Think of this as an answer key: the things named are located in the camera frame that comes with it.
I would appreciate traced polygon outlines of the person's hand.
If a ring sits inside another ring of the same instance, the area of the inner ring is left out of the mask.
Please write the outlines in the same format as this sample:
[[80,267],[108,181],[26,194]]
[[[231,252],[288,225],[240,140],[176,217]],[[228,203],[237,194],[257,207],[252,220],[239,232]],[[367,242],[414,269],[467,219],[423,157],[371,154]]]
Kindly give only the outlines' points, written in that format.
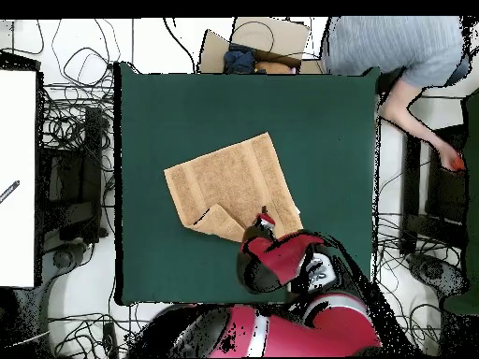
[[443,168],[456,172],[464,168],[464,163],[458,152],[448,143],[439,142],[435,145]]

